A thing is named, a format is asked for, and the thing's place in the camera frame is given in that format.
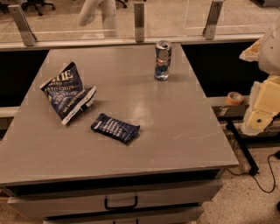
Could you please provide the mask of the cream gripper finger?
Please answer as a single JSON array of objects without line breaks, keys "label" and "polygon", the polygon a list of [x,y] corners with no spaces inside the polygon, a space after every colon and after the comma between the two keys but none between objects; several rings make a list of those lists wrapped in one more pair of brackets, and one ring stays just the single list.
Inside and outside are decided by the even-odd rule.
[{"label": "cream gripper finger", "polygon": [[255,81],[249,95],[241,132],[247,136],[262,133],[280,113],[280,77],[270,75],[264,82]]},{"label": "cream gripper finger", "polygon": [[242,51],[239,58],[248,62],[258,61],[261,43],[262,40],[258,39],[254,44]]}]

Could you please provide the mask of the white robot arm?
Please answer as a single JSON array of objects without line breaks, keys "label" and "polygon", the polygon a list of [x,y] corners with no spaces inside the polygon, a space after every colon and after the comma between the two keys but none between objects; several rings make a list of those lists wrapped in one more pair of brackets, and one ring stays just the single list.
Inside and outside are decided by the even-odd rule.
[{"label": "white robot arm", "polygon": [[280,113],[280,18],[241,53],[240,59],[257,61],[259,69],[268,75],[263,82],[254,82],[241,125],[243,134],[256,136]]}]

